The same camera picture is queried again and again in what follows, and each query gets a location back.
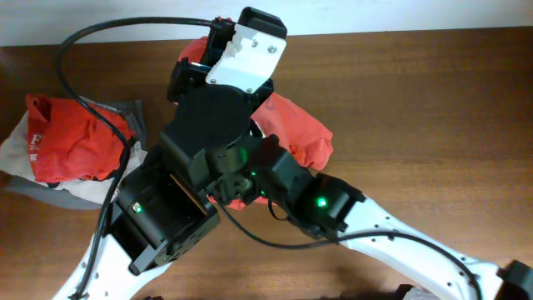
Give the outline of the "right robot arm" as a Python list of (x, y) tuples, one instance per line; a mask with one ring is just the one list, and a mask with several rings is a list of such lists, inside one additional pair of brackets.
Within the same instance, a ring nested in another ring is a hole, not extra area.
[(263, 138), (248, 163), (262, 196), (317, 244), (341, 244), (394, 268), (439, 299), (530, 299), (532, 269), (504, 268), (456, 251), (393, 217), (340, 178), (311, 174), (278, 144)]

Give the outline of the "orange soccer t-shirt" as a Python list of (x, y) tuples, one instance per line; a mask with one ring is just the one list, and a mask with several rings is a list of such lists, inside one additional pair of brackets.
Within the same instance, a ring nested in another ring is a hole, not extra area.
[(203, 86), (179, 102), (165, 129), (193, 156), (203, 148), (230, 143), (256, 122), (266, 136), (272, 134), (303, 167), (322, 170), (333, 152), (333, 133), (290, 99), (273, 92), (252, 112), (241, 91), (230, 87)]

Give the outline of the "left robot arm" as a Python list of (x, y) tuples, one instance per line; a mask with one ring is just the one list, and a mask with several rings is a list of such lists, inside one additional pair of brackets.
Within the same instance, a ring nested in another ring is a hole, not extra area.
[(263, 135), (252, 114), (272, 94), (287, 30), (263, 15), (207, 26), (201, 60), (172, 71), (175, 117), (140, 167), (118, 171), (91, 245), (57, 298), (132, 298), (219, 223), (219, 208), (257, 197), (249, 159)]

